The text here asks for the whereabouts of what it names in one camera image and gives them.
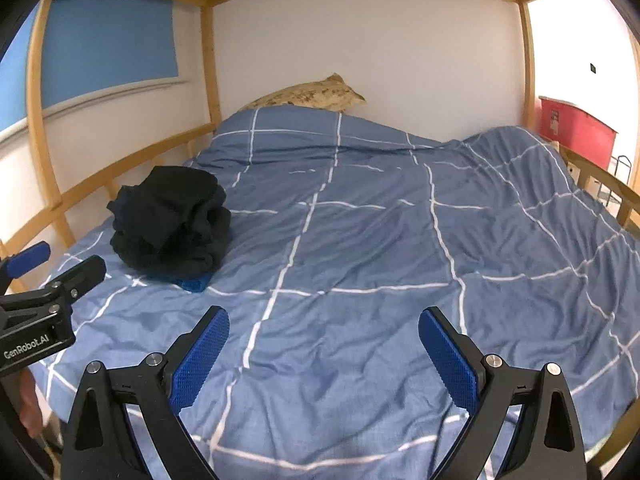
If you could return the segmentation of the person's hand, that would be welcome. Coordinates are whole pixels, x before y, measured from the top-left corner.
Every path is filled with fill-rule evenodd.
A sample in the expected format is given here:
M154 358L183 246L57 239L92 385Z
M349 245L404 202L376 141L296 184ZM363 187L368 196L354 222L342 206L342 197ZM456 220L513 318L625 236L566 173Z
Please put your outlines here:
M18 416L20 416L20 421L29 437L35 439L42 433L43 419L37 398L35 379L28 368L24 368L20 373L18 393L20 394Z

